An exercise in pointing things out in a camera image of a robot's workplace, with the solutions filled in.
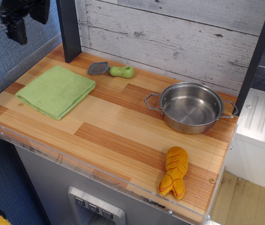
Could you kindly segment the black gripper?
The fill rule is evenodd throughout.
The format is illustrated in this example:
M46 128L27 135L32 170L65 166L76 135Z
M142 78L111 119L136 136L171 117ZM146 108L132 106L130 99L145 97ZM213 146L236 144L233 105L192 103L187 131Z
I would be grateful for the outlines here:
M30 15L35 21L46 24L50 0L2 0L0 5L1 28L7 37L20 45L27 44L23 18Z

